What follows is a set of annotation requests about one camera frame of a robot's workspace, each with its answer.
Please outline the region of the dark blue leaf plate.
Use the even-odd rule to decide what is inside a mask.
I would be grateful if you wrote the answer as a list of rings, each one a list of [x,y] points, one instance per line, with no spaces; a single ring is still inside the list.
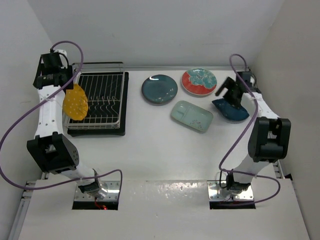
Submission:
[[[240,106],[240,108],[237,108],[232,106],[224,98],[213,100],[212,104],[222,114],[223,117],[230,121],[241,122],[250,116],[244,107]]]

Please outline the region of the red teal floral plate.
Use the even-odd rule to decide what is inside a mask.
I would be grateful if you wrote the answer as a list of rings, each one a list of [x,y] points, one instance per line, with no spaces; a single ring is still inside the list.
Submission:
[[[188,93],[204,97],[213,93],[218,82],[211,71],[198,67],[185,71],[181,77],[181,84]]]

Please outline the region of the yellow polka dot plate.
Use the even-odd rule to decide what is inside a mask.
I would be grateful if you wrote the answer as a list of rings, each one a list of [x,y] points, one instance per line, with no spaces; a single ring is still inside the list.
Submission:
[[[82,121],[88,113],[89,105],[85,91],[76,83],[67,89],[62,106],[63,112],[74,121]]]

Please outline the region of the light green rectangular plate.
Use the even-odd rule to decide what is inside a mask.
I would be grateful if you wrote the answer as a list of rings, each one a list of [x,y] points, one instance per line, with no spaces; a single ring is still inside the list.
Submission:
[[[200,133],[205,133],[213,121],[213,114],[185,100],[178,101],[170,114],[171,118]]]

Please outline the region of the dark teal round plate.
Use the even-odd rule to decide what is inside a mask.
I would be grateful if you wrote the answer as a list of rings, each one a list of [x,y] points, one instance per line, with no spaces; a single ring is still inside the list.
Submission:
[[[141,93],[148,102],[156,105],[164,105],[176,97],[178,85],[172,77],[157,74],[148,77],[143,82]]]

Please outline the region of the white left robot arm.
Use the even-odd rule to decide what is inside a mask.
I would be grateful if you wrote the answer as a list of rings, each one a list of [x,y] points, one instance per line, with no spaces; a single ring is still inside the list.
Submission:
[[[63,101],[65,90],[50,98],[73,76],[65,50],[53,50],[39,59],[33,86],[40,102],[38,126],[34,138],[26,147],[44,173],[61,174],[74,179],[83,194],[102,200],[108,191],[97,179],[98,173],[80,163],[77,148],[67,139],[63,131]]]

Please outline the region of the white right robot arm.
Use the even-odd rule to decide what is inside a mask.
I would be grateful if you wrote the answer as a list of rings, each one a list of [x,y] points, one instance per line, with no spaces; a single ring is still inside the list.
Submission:
[[[252,126],[247,144],[247,156],[234,169],[228,170],[223,186],[233,194],[246,191],[254,177],[271,163],[287,156],[291,121],[274,113],[263,99],[259,89],[250,82],[248,71],[237,73],[236,79],[227,77],[216,92],[222,98],[212,101],[227,120],[241,122],[250,119]]]

